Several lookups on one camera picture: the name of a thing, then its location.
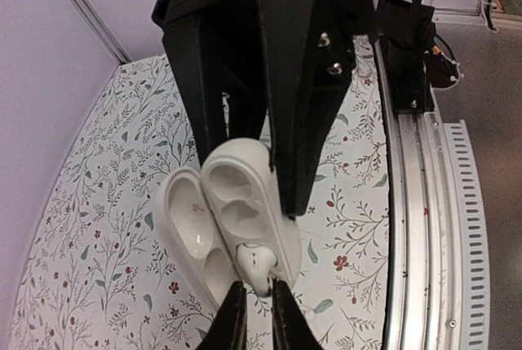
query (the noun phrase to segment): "bolt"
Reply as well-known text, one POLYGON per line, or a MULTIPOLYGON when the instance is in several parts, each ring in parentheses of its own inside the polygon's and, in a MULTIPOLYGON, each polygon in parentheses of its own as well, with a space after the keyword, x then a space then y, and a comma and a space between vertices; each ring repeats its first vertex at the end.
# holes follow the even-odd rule
POLYGON ((330 37, 327 32, 321 34, 321 38, 319 39, 319 48, 325 48, 330 45, 330 37))
POLYGON ((341 75, 343 73, 343 67, 340 63, 334 63, 333 66, 328 67, 327 71, 329 75, 341 75))

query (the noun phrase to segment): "floral pattern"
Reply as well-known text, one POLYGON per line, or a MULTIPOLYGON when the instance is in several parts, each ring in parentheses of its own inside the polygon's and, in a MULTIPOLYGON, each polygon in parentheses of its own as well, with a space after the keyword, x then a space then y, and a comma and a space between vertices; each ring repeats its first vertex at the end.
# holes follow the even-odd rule
MULTIPOLYGON (((325 349, 376 350, 387 284, 386 140, 366 38, 356 38, 356 53, 307 214, 298 219, 303 266, 294 296, 325 349)), ((188 288, 152 214, 151 197, 179 166, 197 169, 197 154, 167 58, 122 66, 47 203, 9 349, 173 350, 201 342, 214 311, 188 288)), ((247 348, 269 349, 270 300, 248 297, 247 348)))

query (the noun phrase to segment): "white earbud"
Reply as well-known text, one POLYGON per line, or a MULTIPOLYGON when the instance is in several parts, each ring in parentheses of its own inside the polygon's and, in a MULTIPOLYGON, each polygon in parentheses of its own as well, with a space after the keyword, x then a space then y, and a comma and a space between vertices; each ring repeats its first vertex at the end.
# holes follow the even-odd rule
POLYGON ((260 297, 270 294, 270 271, 277 265, 277 257, 267 246, 241 244, 237 247, 237 262, 247 276, 246 282, 260 297))

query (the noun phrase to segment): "black bracket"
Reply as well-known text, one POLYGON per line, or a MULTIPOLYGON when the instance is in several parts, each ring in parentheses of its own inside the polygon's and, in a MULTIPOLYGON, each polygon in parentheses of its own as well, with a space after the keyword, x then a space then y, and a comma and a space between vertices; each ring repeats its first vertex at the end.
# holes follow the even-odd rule
POLYGON ((434 7, 422 0, 379 0, 377 17, 393 108, 399 113, 434 109, 425 64, 435 45, 434 7))
POLYGON ((228 139, 258 139, 268 111, 281 208, 303 215, 352 81, 352 36, 377 38, 373 1, 158 0, 153 20, 164 31, 200 163, 228 139))
MULTIPOLYGON (((246 350, 246 315, 246 290, 236 281, 197 350, 246 350)), ((287 283, 277 279, 272 283, 272 341, 274 350, 322 350, 287 283)))

